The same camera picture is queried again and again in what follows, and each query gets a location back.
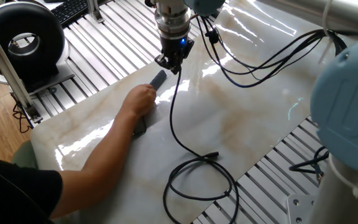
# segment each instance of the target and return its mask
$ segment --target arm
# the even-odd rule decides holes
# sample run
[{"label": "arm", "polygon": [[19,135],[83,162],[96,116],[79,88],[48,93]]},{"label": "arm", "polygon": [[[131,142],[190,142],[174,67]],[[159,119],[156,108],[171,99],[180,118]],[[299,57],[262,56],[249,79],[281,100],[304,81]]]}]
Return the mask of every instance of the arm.
[{"label": "arm", "polygon": [[82,170],[60,172],[63,190],[51,218],[89,207],[108,195],[121,174],[136,122],[153,108],[154,100],[155,90],[148,84],[128,93],[111,129]]}]

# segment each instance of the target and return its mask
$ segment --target black shirt sleeve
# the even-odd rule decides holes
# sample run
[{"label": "black shirt sleeve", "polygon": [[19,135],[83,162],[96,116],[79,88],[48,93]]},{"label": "black shirt sleeve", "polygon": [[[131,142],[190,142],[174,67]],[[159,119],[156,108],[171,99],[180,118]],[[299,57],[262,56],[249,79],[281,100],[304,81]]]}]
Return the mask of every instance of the black shirt sleeve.
[{"label": "black shirt sleeve", "polygon": [[45,223],[62,187],[57,171],[0,161],[0,223]]}]

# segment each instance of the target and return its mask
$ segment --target black cable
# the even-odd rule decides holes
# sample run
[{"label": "black cable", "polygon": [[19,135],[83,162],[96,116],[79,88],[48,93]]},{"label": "black cable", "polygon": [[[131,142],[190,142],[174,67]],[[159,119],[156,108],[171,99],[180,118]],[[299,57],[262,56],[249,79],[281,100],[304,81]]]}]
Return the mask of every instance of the black cable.
[{"label": "black cable", "polygon": [[48,224],[53,224],[53,221],[51,221],[49,219],[49,217],[44,213],[44,211],[42,211],[42,209],[37,205],[37,203],[35,201],[32,200],[32,198],[27,195],[22,189],[20,189],[18,186],[16,186],[15,184],[13,184],[10,180],[6,179],[2,174],[0,174],[0,178],[2,178],[3,180],[5,180],[8,184],[10,184],[11,186],[13,186],[15,189],[17,189],[22,195],[24,195],[27,199],[29,199],[29,201],[34,205],[34,207],[39,211],[39,213],[41,214],[42,218],[44,219],[45,223]]},{"label": "black cable", "polygon": [[[208,30],[208,26],[206,23],[209,24],[210,27],[213,27],[212,23],[210,23],[209,21],[209,18],[207,17],[201,17],[201,19],[203,20],[204,22],[204,26],[205,28]],[[213,32],[216,32],[218,37],[219,37],[219,43],[222,45],[222,48],[239,64],[245,66],[249,71],[248,72],[233,72],[233,71],[230,71],[226,68],[224,68],[222,65],[220,65],[220,63],[217,62],[217,60],[215,60],[211,53],[209,52],[209,49],[207,48],[206,46],[206,42],[205,42],[205,39],[204,39],[204,36],[203,36],[203,41],[204,41],[204,45],[206,47],[206,50],[210,56],[210,58],[216,63],[218,64],[220,67],[221,67],[221,70],[223,72],[229,72],[229,73],[232,73],[232,74],[235,74],[235,75],[246,75],[246,74],[251,74],[252,76],[254,76],[255,79],[257,79],[258,81],[262,81],[263,79],[258,79],[255,77],[255,75],[253,74],[254,71],[256,70],[259,70],[259,69],[265,69],[265,68],[270,68],[272,66],[275,66],[275,65],[278,65],[278,71],[276,73],[269,73],[267,75],[267,78],[271,78],[273,77],[274,75],[276,75],[279,71],[283,70],[284,68],[282,68],[282,66],[284,66],[285,62],[287,62],[290,58],[292,58],[295,54],[297,54],[298,52],[300,52],[301,50],[303,50],[304,48],[306,48],[307,46],[309,46],[310,44],[312,44],[313,42],[315,41],[318,41],[320,42],[320,40],[326,36],[326,34],[324,33],[323,30],[313,30],[311,32],[308,32],[308,33],[305,33],[301,36],[299,36],[298,38],[296,38],[294,41],[292,41],[291,43],[289,43],[287,46],[285,46],[283,49],[281,49],[279,52],[277,52],[275,55],[273,55],[270,59],[268,59],[266,62],[264,62],[262,65],[258,66],[258,67],[254,67],[254,66],[251,66],[251,65],[248,65],[244,62],[241,62],[240,60],[238,60],[237,58],[235,58],[235,56],[233,56],[232,53],[230,53],[230,51],[228,51],[228,49],[226,48],[226,46],[224,46],[224,43],[223,43],[223,40],[220,36],[220,33],[219,31],[216,29],[216,28],[213,28]],[[271,63],[270,65],[267,65],[267,63],[269,63],[269,61],[271,61],[273,58],[275,58],[276,56],[278,56],[279,54],[281,54],[284,50],[286,50],[287,48],[289,48],[291,45],[293,45],[295,42],[299,41],[300,39],[304,38],[304,37],[307,37],[311,35],[311,37],[309,37],[308,39],[306,39],[305,41],[303,41],[290,55],[284,57],[283,59],[281,60],[278,60],[277,62],[274,62],[274,63]],[[341,38],[339,38],[337,35],[335,35],[335,33],[333,31],[330,31],[329,30],[329,35],[330,37],[334,40],[334,45],[335,45],[335,48],[336,48],[336,55],[339,54],[340,52],[342,52],[345,48],[346,48],[346,44],[343,42],[343,40]]]},{"label": "black cable", "polygon": [[[314,157],[312,160],[306,161],[306,162],[301,162],[299,164],[295,164],[294,166],[290,166],[289,170],[290,171],[295,171],[295,172],[305,172],[305,173],[309,173],[309,174],[316,174],[316,178],[317,180],[320,182],[321,178],[324,175],[324,172],[321,171],[320,166],[318,165],[318,162],[323,161],[325,159],[327,159],[329,157],[329,152],[325,152],[322,156],[318,156],[319,153],[324,150],[325,147],[321,146],[316,153],[314,154]],[[309,170],[309,169],[302,169],[300,167],[304,167],[307,165],[311,165],[312,168],[314,170]]]},{"label": "black cable", "polygon": [[[207,155],[201,156],[198,153],[192,151],[189,147],[185,146],[177,137],[177,135],[175,134],[175,131],[173,129],[173,107],[175,105],[175,100],[178,94],[178,87],[180,84],[180,80],[181,80],[181,69],[179,69],[179,74],[178,74],[178,81],[177,81],[177,85],[175,87],[175,92],[173,94],[172,97],[172,103],[171,103],[171,108],[170,108],[170,114],[169,114],[169,123],[170,123],[170,129],[172,132],[172,136],[173,138],[176,140],[176,142],[184,149],[186,149],[188,152],[192,153],[193,155],[195,155],[196,157],[194,159],[191,159],[189,161],[186,161],[182,164],[180,164],[179,166],[177,166],[176,168],[174,168],[171,172],[171,174],[169,175],[169,179],[167,182],[167,185],[165,186],[165,190],[163,193],[163,206],[165,209],[165,212],[167,213],[167,215],[169,216],[169,218],[176,224],[179,224],[180,222],[178,220],[176,220],[172,214],[169,212],[169,209],[167,207],[167,193],[168,193],[168,189],[173,190],[176,194],[187,198],[187,199],[192,199],[192,200],[200,200],[200,201],[213,201],[213,200],[218,200],[224,197],[227,197],[230,192],[234,189],[235,193],[236,193],[236,207],[235,207],[235,211],[234,214],[229,222],[229,224],[232,224],[235,222],[236,217],[237,217],[237,213],[238,213],[238,208],[239,208],[239,191],[236,185],[236,181],[234,180],[233,176],[229,173],[229,171],[227,171],[221,164],[217,163],[214,159],[217,158],[219,156],[219,152],[211,152],[208,153]],[[209,197],[209,198],[202,198],[202,197],[194,197],[194,196],[190,196],[190,195],[186,195],[183,194],[181,192],[179,192],[176,188],[173,187],[172,182],[175,180],[175,178],[177,178],[180,175],[180,171],[185,168],[187,165],[194,163],[194,162],[205,162],[209,165],[211,165],[212,167],[214,167],[219,173],[221,173],[224,178],[226,178],[227,182],[229,183],[229,189],[226,190],[222,195],[220,196],[216,196],[216,197]]]},{"label": "black cable", "polygon": [[317,42],[309,51],[307,51],[304,55],[302,55],[302,57],[296,59],[295,61],[289,63],[288,65],[285,65],[285,66],[282,67],[279,71],[277,71],[276,74],[272,75],[272,77],[275,76],[275,75],[277,75],[278,73],[280,73],[284,68],[287,68],[288,66],[294,64],[295,62],[301,60],[303,57],[305,57],[306,55],[308,55],[315,47],[317,47],[318,44],[320,44],[321,40],[322,40],[322,39],[319,39],[318,42]]},{"label": "black cable", "polygon": [[[197,17],[197,23],[198,23],[199,26],[201,26],[200,20],[198,19],[198,17]],[[273,60],[276,56],[278,56],[280,53],[282,53],[284,50],[286,50],[286,49],[289,48],[291,45],[293,45],[295,42],[297,42],[297,41],[299,41],[300,39],[302,39],[302,38],[304,38],[304,37],[307,37],[308,35],[311,35],[311,34],[313,34],[313,35],[312,35],[311,37],[309,37],[308,39],[306,39],[306,40],[303,42],[303,44],[301,44],[300,46],[298,46],[289,56],[286,56],[285,58],[283,58],[283,59],[281,59],[281,60],[279,60],[279,61],[277,61],[277,62],[274,62],[273,64],[266,65],[266,64],[269,63],[271,60]],[[253,67],[253,66],[247,65],[247,64],[245,64],[245,63],[239,61],[238,59],[236,59],[235,56],[233,56],[233,55],[230,53],[230,51],[228,51],[228,49],[224,46],[224,44],[223,44],[223,42],[222,42],[222,40],[221,40],[221,37],[220,37],[219,39],[220,39],[221,45],[223,46],[223,48],[225,49],[225,51],[226,51],[235,61],[237,61],[237,62],[240,63],[241,65],[247,67],[248,69],[249,69],[249,68],[254,68],[253,70],[251,70],[251,71],[249,71],[249,72],[244,72],[244,73],[233,72],[233,71],[230,71],[230,70],[224,68],[224,67],[221,65],[221,63],[220,63],[220,59],[219,59],[218,54],[216,53],[216,49],[214,50],[214,44],[211,43],[211,46],[212,46],[212,48],[213,48],[213,50],[214,50],[214,54],[215,54],[216,60],[212,57],[211,52],[209,51],[209,49],[208,49],[208,47],[207,47],[207,45],[206,45],[206,41],[205,41],[204,35],[202,35],[202,38],[203,38],[204,46],[206,47],[206,50],[207,50],[207,53],[208,53],[209,57],[211,58],[211,60],[212,60],[213,62],[215,62],[217,65],[219,65],[219,66],[221,67],[221,70],[222,70],[223,74],[225,74],[225,76],[227,77],[227,79],[230,80],[230,81],[231,81],[233,84],[235,84],[236,86],[239,86],[239,87],[242,87],[242,88],[248,88],[248,87],[252,87],[252,86],[258,85],[258,84],[264,82],[266,79],[270,78],[270,77],[271,77],[280,67],[282,67],[292,56],[294,56],[294,55],[295,55],[296,53],[298,53],[299,51],[303,50],[305,47],[307,47],[308,45],[310,45],[310,44],[313,43],[314,41],[317,41],[317,40],[318,40],[317,36],[319,36],[319,35],[325,35],[324,32],[323,32],[323,30],[314,30],[314,31],[311,31],[311,32],[308,32],[308,33],[306,33],[306,34],[303,34],[303,35],[299,36],[298,38],[296,38],[295,40],[293,40],[291,43],[289,43],[287,46],[285,46],[283,49],[281,49],[279,52],[277,52],[275,55],[273,55],[272,57],[270,57],[266,62],[264,62],[262,65],[260,65],[260,66],[258,66],[258,67]],[[277,68],[275,68],[272,72],[270,72],[265,78],[263,78],[263,79],[261,79],[261,80],[258,79],[258,80],[259,80],[258,82],[254,83],[254,84],[251,84],[251,85],[240,85],[240,84],[234,82],[234,80],[232,80],[232,79],[227,75],[227,73],[226,73],[226,72],[229,72],[229,73],[233,73],[233,74],[236,74],[236,75],[245,75],[245,74],[249,74],[249,73],[252,74],[252,72],[254,72],[254,71],[258,70],[258,69],[270,68],[270,67],[272,67],[272,66],[274,66],[274,65],[276,65],[276,64],[279,64],[279,63],[280,63],[280,65],[279,65]]]},{"label": "black cable", "polygon": [[25,118],[29,124],[31,124],[31,122],[28,119],[28,117],[23,113],[24,109],[23,109],[21,103],[14,98],[13,93],[11,93],[11,96],[13,97],[14,101],[16,102],[15,106],[13,107],[12,116],[19,120],[19,131],[20,131],[20,133],[24,134],[24,133],[28,132],[30,129],[33,129],[33,127],[32,127],[32,125],[27,125],[27,129],[25,131],[22,130],[22,119]]}]

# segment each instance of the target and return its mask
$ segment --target metal bracket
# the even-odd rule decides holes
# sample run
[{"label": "metal bracket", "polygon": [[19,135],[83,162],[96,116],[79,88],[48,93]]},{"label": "metal bracket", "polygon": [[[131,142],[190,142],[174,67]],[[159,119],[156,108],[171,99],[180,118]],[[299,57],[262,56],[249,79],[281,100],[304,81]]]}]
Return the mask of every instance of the metal bracket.
[{"label": "metal bracket", "polygon": [[87,2],[89,7],[89,14],[92,16],[92,18],[98,23],[104,22],[102,14],[99,10],[98,0],[87,0]]},{"label": "metal bracket", "polygon": [[21,105],[27,111],[31,119],[38,120],[40,118],[40,114],[35,109],[34,104],[30,98],[29,93],[25,90],[24,85],[20,78],[17,76],[16,71],[14,70],[11,62],[6,56],[4,50],[0,45],[0,70],[2,74],[5,76],[9,86],[11,86],[16,98],[20,101]]},{"label": "metal bracket", "polygon": [[316,196],[290,195],[287,198],[289,224],[305,224],[313,209]]}]

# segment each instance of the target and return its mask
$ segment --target white marble surface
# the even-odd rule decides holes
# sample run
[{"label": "white marble surface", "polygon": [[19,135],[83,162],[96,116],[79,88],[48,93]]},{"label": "white marble surface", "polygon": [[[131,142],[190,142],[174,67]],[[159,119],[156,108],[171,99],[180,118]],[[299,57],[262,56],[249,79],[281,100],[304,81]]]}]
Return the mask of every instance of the white marble surface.
[{"label": "white marble surface", "polygon": [[[218,29],[231,52],[252,65],[261,64],[295,37],[319,28],[251,0],[231,1],[229,5],[216,21]],[[201,37],[195,41],[183,62],[174,128],[182,142],[197,153],[219,151],[220,164],[238,179],[309,115],[311,89],[327,61],[317,64],[325,44],[267,82],[241,89],[226,80],[209,59]],[[244,71],[218,49],[227,68]],[[31,140],[40,168],[80,170],[108,131],[128,91],[149,83],[160,69],[152,63],[38,125]],[[79,222],[171,223],[163,209],[163,189],[172,169],[193,156],[175,142],[169,130],[169,107],[177,77],[168,74],[157,92],[156,107],[147,117],[146,134],[131,144],[117,187],[103,202],[81,211]],[[250,75],[234,79],[255,82]],[[219,195],[228,187],[208,166],[185,173],[174,185],[200,197]],[[193,221],[210,203],[168,194],[169,209],[183,223]]]}]

